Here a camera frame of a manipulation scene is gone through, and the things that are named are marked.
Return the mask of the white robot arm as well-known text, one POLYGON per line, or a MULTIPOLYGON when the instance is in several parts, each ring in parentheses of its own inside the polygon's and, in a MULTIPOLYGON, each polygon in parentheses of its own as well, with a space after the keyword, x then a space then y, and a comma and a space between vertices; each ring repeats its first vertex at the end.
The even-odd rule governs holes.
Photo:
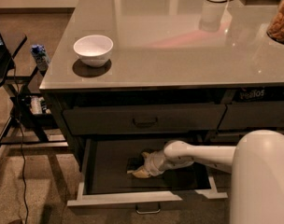
POLYGON ((173 140, 144 152, 133 171, 149 178, 196 162, 231 174, 230 224, 284 224, 284 135, 259 130, 236 146, 195 146, 173 140))

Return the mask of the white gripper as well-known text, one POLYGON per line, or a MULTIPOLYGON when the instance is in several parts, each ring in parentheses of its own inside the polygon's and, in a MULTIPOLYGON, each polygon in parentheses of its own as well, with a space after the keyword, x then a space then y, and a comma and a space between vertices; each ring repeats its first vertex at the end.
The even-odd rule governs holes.
POLYGON ((162 150, 153 151, 151 153, 142 152, 144 158, 143 168, 137 169, 132 172, 132 175, 136 178, 146 179, 151 176, 158 176, 169 169, 169 161, 165 157, 162 150))

